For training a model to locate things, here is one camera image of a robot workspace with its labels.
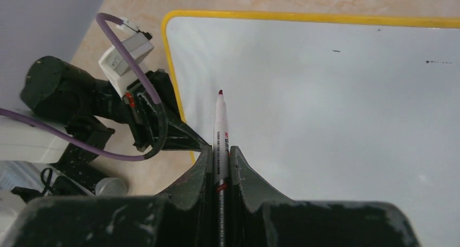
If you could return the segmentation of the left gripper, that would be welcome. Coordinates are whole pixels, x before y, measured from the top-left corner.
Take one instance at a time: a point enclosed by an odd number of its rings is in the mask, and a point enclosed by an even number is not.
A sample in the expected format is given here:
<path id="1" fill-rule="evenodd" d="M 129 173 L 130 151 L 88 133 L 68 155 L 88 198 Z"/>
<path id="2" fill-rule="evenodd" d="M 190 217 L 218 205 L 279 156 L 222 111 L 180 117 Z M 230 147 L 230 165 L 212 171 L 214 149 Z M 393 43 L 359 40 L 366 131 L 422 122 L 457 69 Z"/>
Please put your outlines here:
<path id="1" fill-rule="evenodd" d="M 163 150 L 189 150 L 200 152 L 207 145 L 197 132 L 181 120 L 175 99 L 175 92 L 169 74 L 163 70 L 146 72 L 146 77 L 157 88 L 167 115 L 168 133 Z M 135 140 L 134 146 L 144 152 L 147 147 L 159 140 L 158 117 L 141 95 L 147 95 L 145 87 L 139 80 L 127 88 L 123 96 L 126 107 L 130 109 L 131 119 L 128 120 L 131 133 Z"/>

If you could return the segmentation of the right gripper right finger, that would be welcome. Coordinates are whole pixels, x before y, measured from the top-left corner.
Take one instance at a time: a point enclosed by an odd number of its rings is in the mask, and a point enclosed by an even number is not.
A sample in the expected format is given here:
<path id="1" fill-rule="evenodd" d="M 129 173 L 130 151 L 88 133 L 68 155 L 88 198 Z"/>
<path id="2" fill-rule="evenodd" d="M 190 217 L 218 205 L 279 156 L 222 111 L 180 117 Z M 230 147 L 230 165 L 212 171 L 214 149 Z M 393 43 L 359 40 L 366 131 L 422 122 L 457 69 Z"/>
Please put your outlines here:
<path id="1" fill-rule="evenodd" d="M 409 219 L 381 201 L 293 200 L 230 149 L 235 246 L 419 246 Z"/>

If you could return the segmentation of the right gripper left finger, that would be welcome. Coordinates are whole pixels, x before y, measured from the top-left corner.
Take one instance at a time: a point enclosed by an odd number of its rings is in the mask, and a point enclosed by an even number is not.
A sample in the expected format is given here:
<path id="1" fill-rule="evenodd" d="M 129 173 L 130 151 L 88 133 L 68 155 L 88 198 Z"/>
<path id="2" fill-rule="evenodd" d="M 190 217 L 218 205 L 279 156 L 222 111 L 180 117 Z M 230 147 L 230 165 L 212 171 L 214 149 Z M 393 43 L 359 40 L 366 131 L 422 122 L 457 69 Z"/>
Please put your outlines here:
<path id="1" fill-rule="evenodd" d="M 150 196 L 41 197 L 13 223 L 3 246 L 212 246 L 212 149 Z"/>

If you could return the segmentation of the purple whiteboard marker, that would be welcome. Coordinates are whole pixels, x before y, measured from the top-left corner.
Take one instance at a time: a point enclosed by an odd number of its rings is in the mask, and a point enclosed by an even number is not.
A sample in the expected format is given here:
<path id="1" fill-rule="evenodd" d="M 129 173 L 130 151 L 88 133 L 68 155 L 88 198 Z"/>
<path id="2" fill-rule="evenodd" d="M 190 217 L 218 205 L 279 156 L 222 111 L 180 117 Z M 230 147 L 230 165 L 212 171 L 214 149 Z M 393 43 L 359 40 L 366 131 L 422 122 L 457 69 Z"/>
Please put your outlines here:
<path id="1" fill-rule="evenodd" d="M 226 189 L 229 178 L 229 138 L 227 107 L 223 90 L 218 92 L 213 132 L 213 179 L 216 198 L 217 246 L 227 245 Z"/>

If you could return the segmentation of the yellow framed whiteboard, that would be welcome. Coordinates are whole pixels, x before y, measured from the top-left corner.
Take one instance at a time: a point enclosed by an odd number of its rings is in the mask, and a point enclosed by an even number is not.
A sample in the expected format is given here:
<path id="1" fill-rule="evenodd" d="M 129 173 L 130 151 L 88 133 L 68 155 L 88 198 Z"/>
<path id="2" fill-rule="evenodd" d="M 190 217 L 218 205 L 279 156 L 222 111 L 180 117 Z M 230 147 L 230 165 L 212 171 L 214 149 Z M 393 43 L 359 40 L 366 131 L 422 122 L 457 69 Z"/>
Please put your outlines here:
<path id="1" fill-rule="evenodd" d="M 459 19 L 173 11 L 180 114 L 293 199 L 380 200 L 423 246 L 459 246 Z"/>

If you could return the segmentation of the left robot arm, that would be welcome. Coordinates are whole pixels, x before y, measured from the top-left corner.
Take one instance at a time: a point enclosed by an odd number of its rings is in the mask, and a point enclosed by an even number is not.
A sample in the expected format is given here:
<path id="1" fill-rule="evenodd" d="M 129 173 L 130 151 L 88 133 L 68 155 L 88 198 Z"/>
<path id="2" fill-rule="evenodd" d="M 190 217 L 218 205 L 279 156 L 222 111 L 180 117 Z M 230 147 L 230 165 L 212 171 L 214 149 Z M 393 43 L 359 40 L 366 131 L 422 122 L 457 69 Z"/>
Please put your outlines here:
<path id="1" fill-rule="evenodd" d="M 67 135 L 87 147 L 103 150 L 114 134 L 101 122 L 105 118 L 129 127 L 142 156 L 153 157 L 161 150 L 200 151 L 207 143 L 181 120 L 169 74 L 159 69 L 147 71 L 146 77 L 161 105 L 152 102 L 138 78 L 118 93 L 108 80 L 44 56 L 29 68 L 20 99 L 37 118 L 63 125 Z"/>

